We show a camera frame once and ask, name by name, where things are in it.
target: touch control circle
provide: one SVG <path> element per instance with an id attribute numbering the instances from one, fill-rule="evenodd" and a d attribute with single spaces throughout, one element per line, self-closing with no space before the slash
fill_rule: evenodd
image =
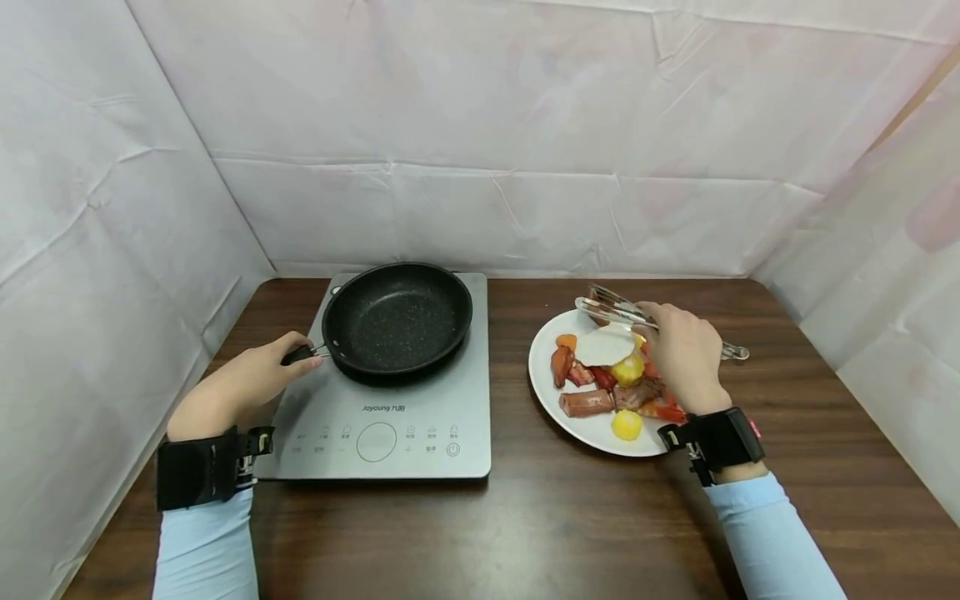
<path id="1" fill-rule="evenodd" d="M 367 425 L 357 436 L 357 454 L 368 463 L 379 463 L 396 447 L 396 430 L 388 423 Z"/>

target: white plate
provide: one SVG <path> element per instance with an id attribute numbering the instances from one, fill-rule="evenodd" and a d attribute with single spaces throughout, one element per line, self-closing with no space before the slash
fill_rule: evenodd
<path id="1" fill-rule="evenodd" d="M 613 413 L 594 415 L 583 419 L 571 419 L 560 408 L 561 392 L 585 392 L 595 390 L 596 385 L 590 384 L 577 388 L 569 381 L 562 390 L 553 387 L 553 375 L 550 373 L 550 355 L 557 349 L 557 336 L 562 333 L 573 333 L 576 336 L 586 335 L 596 329 L 597 325 L 590 317 L 579 310 L 571 310 L 557 315 L 546 325 L 540 328 L 533 344 L 530 345 L 530 358 L 527 369 L 530 371 L 530 381 L 534 392 L 547 414 L 555 420 L 574 438 L 584 444 L 592 445 L 598 450 L 619 454 L 620 456 L 657 456 L 666 453 L 666 446 L 657 435 L 657 429 L 666 424 L 659 419 L 643 418 L 643 427 L 640 437 L 632 442 L 624 442 L 610 429 Z"/>

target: speckled nonstick coating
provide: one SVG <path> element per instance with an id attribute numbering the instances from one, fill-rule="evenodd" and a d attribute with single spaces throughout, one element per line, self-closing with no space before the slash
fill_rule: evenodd
<path id="1" fill-rule="evenodd" d="M 326 306 L 322 329 L 330 358 L 344 374 L 394 383 L 452 355 L 472 316 L 470 293 L 456 275 L 436 265 L 399 262 L 341 287 Z"/>

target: wooden table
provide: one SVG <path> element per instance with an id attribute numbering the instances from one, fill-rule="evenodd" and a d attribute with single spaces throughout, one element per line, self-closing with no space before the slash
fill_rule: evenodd
<path id="1" fill-rule="evenodd" d="M 252 535 L 262 598 L 742 597 L 683 456 L 629 460 L 567 436 L 539 408 L 526 359 L 537 330 L 585 287 L 491 280 L 493 468 L 481 483 L 263 483 Z M 617 281 L 673 302 L 747 346 L 724 385 L 764 433 L 850 598 L 957 598 L 960 531 L 784 310 L 746 280 Z M 326 280 L 264 284 L 211 369 L 307 331 Z M 66 598 L 148 598 L 158 518 L 148 468 Z"/>

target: black wrist device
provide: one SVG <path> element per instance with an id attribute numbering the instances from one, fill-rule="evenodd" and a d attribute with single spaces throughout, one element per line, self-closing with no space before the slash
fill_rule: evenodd
<path id="1" fill-rule="evenodd" d="M 705 486 L 713 485 L 712 472 L 756 463 L 765 456 L 759 431 L 736 407 L 703 416 L 688 414 L 686 423 L 665 425 L 657 433 L 667 450 L 687 450 L 691 470 Z"/>
<path id="2" fill-rule="evenodd" d="M 217 438 L 165 441 L 156 450 L 156 508 L 172 511 L 226 502 L 256 483 L 253 458 L 273 451 L 273 427 L 255 427 L 240 435 L 234 425 Z"/>

